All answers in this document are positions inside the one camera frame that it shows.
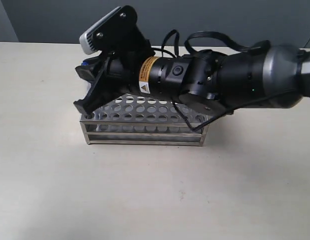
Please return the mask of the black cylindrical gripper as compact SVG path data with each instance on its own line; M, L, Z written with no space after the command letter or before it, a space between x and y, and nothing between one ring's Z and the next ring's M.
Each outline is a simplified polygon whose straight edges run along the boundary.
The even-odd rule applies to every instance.
M83 99L74 101L74 106L85 116L113 100L112 95L178 97L185 90L192 65L192 59L187 55L176 58L111 57L107 66L106 58L101 55L84 61L89 65L80 64L75 71L90 88Z

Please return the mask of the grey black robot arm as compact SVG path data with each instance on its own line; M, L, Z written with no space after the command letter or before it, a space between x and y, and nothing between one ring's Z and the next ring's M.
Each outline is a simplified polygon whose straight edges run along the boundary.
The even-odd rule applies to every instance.
M74 105L83 115L130 94L175 102L209 116L235 108L288 109L310 98L310 51L275 45L226 55L210 49L180 57L110 53L76 67L90 83Z

